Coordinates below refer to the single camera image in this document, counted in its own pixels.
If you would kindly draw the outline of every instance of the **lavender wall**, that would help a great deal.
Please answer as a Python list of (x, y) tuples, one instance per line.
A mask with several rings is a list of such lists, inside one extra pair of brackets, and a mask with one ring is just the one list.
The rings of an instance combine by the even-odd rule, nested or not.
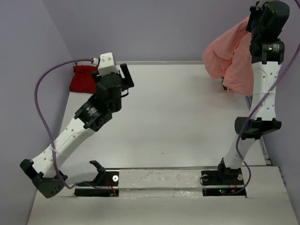
[[(281, 39), (285, 43), (286, 67), (300, 42), (300, 11), (294, 0), (285, 0), (291, 8), (290, 18), (286, 23)], [(300, 223), (300, 56), (281, 80), (277, 87), (276, 114), (282, 121), (282, 128), (266, 135), (265, 142), (274, 165), (282, 169), (286, 189), (291, 199), (298, 223)]]
[(201, 60), (255, 0), (43, 0), (71, 55)]
[[(19, 163), (49, 144), (34, 107), (35, 82), (50, 66), (71, 59), (41, 0), (0, 3), (0, 224), (25, 225), (36, 189)], [(49, 75), (39, 100), (50, 128), (59, 131), (71, 68)]]

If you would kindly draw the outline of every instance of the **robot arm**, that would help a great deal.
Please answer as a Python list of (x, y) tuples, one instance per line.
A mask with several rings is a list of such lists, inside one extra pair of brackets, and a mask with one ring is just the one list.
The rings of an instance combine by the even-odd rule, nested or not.
[[(127, 65), (120, 65), (123, 78), (111, 53), (94, 59), (94, 64), (97, 65), (97, 71), (92, 73), (96, 93), (78, 109), (54, 142), (56, 164), (67, 184), (93, 181), (99, 174), (105, 173), (105, 169), (96, 161), (74, 165), (72, 168), (61, 166), (81, 143), (112, 119), (112, 113), (121, 110), (121, 98), (127, 95), (121, 93), (134, 87)], [(46, 198), (56, 195), (63, 188), (62, 182), (56, 177), (51, 145), (32, 160), (22, 161), (20, 167)]]
[[(259, 106), (247, 123), (246, 129), (241, 133), (247, 117), (238, 117), (234, 128), (235, 139), (228, 153), (214, 172), (203, 171), (202, 174), (210, 174), (203, 185), (226, 184), (237, 179), (241, 174), (243, 159), (251, 146), (264, 134), (269, 134), (281, 128), (281, 122), (276, 120), (274, 88), (269, 89), (276, 82), (281, 64), (284, 59), (285, 45), (278, 38), (282, 28), (289, 17), (289, 6), (283, 2), (260, 1), (250, 8), (251, 14), (247, 25), (247, 31), (251, 32), (252, 40), (250, 53), (252, 56), (252, 68), (254, 73), (254, 86), (252, 105), (250, 112), (256, 108), (262, 98), (269, 93), (268, 98)], [(236, 151), (236, 143), (239, 141), (239, 151), (243, 159)]]

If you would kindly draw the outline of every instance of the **purple cable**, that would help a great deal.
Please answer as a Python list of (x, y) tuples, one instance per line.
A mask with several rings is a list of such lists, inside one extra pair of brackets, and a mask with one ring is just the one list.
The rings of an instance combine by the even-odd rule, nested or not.
[[(57, 162), (56, 162), (56, 152), (55, 152), (55, 144), (54, 144), (54, 137), (50, 131), (50, 128), (48, 126), (48, 124), (46, 123), (45, 119), (44, 119), (44, 116), (39, 108), (39, 104), (38, 104), (38, 87), (40, 85), (40, 83), (42, 82), (42, 80), (44, 79), (44, 77), (50, 73), (51, 71), (55, 70), (56, 68), (58, 67), (61, 67), (61, 66), (64, 66), (66, 64), (69, 64), (69, 63), (74, 63), (74, 62), (79, 62), (79, 61), (93, 61), (92, 59), (80, 59), (80, 60), (72, 60), (72, 61), (67, 61), (67, 62), (63, 62), (61, 64), (58, 64), (52, 68), (50, 68), (49, 70), (47, 70), (46, 72), (44, 72), (44, 74), (39, 78), (39, 80), (37, 81), (37, 84), (36, 84), (36, 87), (34, 89), (34, 103), (35, 103), (35, 106), (37, 108), (37, 113), (39, 115), (39, 117), (41, 118), (42, 122), (43, 122), (43, 125), (45, 126), (46, 130), (47, 130), (47, 133), (49, 135), (49, 138), (50, 138), (50, 142), (51, 142), (51, 146), (53, 148), (53, 151), (52, 151), (52, 158), (53, 158), (53, 166), (54, 166), (54, 169), (55, 169), (55, 172), (56, 172), (56, 175), (58, 176), (58, 178), (60, 179), (60, 181), (63, 183), (63, 185), (68, 188), (68, 189), (72, 189), (73, 187), (75, 187), (77, 184), (74, 184), (73, 186), (69, 186), (63, 179), (63, 177), (61, 176), (60, 174), (60, 170), (57, 166)], [(100, 190), (103, 190), (102, 188), (98, 188), (96, 186), (93, 186), (92, 184), (88, 183), (88, 182), (84, 182), (85, 184), (95, 188), (95, 189), (100, 189)]]
[[(298, 5), (299, 9), (300, 9), (300, 2), (299, 0), (295, 0), (296, 4)], [(289, 68), (291, 67), (291, 65), (294, 63), (298, 53), (300, 51), (300, 43), (298, 45), (298, 48), (294, 54), (294, 56), (292, 57), (291, 61), (289, 62), (289, 64), (287, 65), (287, 67), (285, 68), (285, 70), (282, 72), (281, 75), (278, 76), (278, 79), (275, 81), (275, 83), (270, 87), (269, 89), (269, 92), (272, 91), (277, 85), (278, 83), (281, 81), (281, 79), (284, 77), (284, 75), (286, 74), (286, 72), (289, 70)], [(240, 150), (239, 150), (239, 142), (240, 142), (240, 139), (241, 139), (241, 136), (242, 136), (242, 133), (245, 131), (247, 125), (248, 125), (248, 122), (249, 120), (251, 119), (251, 117), (254, 115), (254, 113), (257, 111), (257, 109), (260, 107), (260, 105), (266, 100), (266, 98), (269, 96), (270, 93), (266, 93), (263, 98), (261, 99), (261, 101), (257, 104), (257, 106), (253, 109), (253, 111), (249, 114), (248, 118), (246, 119), (244, 125), (242, 126), (242, 129), (239, 133), (239, 136), (238, 136), (238, 139), (237, 139), (237, 142), (235, 144), (235, 148), (236, 148), (236, 151), (238, 153), (238, 155), (240, 156), (240, 158), (243, 160), (243, 163), (245, 164), (246, 168), (248, 169), (249, 171), (249, 178), (246, 182), (246, 184), (244, 185), (244, 187), (242, 187), (240, 190), (236, 191), (236, 192), (233, 192), (233, 193), (230, 193), (230, 195), (234, 195), (234, 194), (237, 194), (241, 191), (243, 191), (247, 185), (249, 184), (250, 180), (251, 180), (251, 170), (250, 170), (250, 167), (248, 166), (248, 164), (245, 162), (244, 160), (244, 157), (242, 156), (242, 154), (240, 153)]]

